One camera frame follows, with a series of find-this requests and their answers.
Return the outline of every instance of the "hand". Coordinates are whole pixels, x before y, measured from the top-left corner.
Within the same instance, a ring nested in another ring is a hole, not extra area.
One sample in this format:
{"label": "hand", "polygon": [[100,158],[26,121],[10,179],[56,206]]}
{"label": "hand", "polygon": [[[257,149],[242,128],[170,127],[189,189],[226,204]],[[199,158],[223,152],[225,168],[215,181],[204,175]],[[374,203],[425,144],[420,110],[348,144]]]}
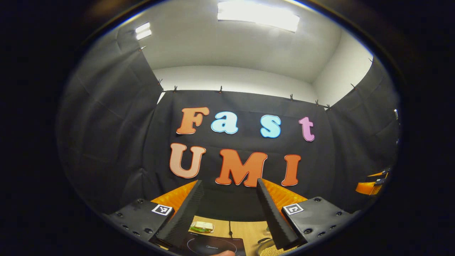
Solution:
{"label": "hand", "polygon": [[210,256],[235,256],[235,253],[233,251],[224,251],[222,253],[218,253],[218,254],[213,254],[213,255],[210,255]]}

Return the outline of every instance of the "foam letter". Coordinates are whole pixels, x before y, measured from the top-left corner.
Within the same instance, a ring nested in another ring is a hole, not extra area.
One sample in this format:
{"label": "foam letter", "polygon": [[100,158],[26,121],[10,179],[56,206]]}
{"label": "foam letter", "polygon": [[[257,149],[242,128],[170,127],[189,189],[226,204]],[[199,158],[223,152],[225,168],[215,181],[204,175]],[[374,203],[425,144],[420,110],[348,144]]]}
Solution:
{"label": "foam letter", "polygon": [[265,115],[261,117],[261,135],[264,138],[276,138],[281,133],[281,120],[277,116]]}
{"label": "foam letter", "polygon": [[222,185],[231,184],[232,181],[229,178],[231,173],[235,185],[240,185],[248,174],[248,179],[243,184],[247,187],[256,187],[258,178],[262,178],[262,169],[267,159],[267,154],[255,152],[250,155],[245,164],[242,164],[240,156],[233,149],[222,149],[220,155],[223,156],[223,164],[220,177],[215,179],[216,183]]}
{"label": "foam letter", "polygon": [[220,112],[215,115],[215,118],[217,120],[212,123],[212,130],[214,132],[234,134],[238,131],[236,114],[232,112]]}
{"label": "foam letter", "polygon": [[193,152],[193,159],[191,160],[191,167],[189,170],[182,169],[182,156],[183,152],[187,147],[180,143],[171,144],[172,153],[171,159],[169,160],[169,167],[171,171],[182,178],[190,179],[194,178],[199,173],[201,167],[202,154],[206,152],[205,148],[202,147],[191,147],[190,151]]}
{"label": "foam letter", "polygon": [[310,131],[310,127],[313,127],[313,123],[310,122],[308,117],[300,119],[298,123],[302,125],[303,138],[308,142],[314,141],[314,135],[312,135]]}
{"label": "foam letter", "polygon": [[294,186],[297,185],[298,179],[297,179],[297,166],[299,161],[302,158],[299,155],[287,155],[284,157],[284,160],[286,160],[287,165],[286,165],[286,176],[284,177],[284,180],[281,182],[282,186]]}
{"label": "foam letter", "polygon": [[202,113],[204,116],[207,116],[209,114],[209,110],[207,107],[203,108],[184,108],[182,109],[183,112],[183,118],[182,118],[182,124],[180,125],[180,128],[177,129],[177,134],[193,134],[196,132],[196,129],[193,128],[193,123],[196,126],[201,125],[202,123]]}

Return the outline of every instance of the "white wall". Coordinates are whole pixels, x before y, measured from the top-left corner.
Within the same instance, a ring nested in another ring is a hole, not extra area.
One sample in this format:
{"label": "white wall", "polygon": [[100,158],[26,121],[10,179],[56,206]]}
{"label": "white wall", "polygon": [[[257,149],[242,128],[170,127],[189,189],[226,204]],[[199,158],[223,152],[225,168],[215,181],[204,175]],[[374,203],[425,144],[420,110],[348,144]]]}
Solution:
{"label": "white wall", "polygon": [[373,55],[342,30],[338,48],[313,82],[319,103],[334,105],[356,86],[371,67]]}
{"label": "white wall", "polygon": [[303,81],[259,70],[222,66],[184,66],[153,70],[164,90],[251,92],[314,102],[314,88]]}

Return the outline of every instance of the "induction cooktop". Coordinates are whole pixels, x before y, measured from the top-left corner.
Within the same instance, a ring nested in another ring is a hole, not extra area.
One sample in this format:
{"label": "induction cooktop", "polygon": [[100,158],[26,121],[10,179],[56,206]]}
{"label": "induction cooktop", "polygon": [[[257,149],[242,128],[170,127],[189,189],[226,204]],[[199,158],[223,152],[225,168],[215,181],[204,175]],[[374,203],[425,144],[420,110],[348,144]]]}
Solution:
{"label": "induction cooktop", "polygon": [[181,246],[169,249],[184,256],[209,256],[226,250],[233,251],[236,256],[246,256],[241,238],[207,236],[193,232],[188,232]]}

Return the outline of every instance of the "power cord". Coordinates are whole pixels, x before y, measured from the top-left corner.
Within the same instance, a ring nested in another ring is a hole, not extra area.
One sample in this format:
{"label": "power cord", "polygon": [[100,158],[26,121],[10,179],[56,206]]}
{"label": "power cord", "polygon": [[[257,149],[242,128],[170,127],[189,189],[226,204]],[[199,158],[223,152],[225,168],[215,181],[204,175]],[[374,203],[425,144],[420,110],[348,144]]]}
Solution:
{"label": "power cord", "polygon": [[229,235],[231,236],[232,238],[232,231],[231,231],[231,221],[229,221]]}

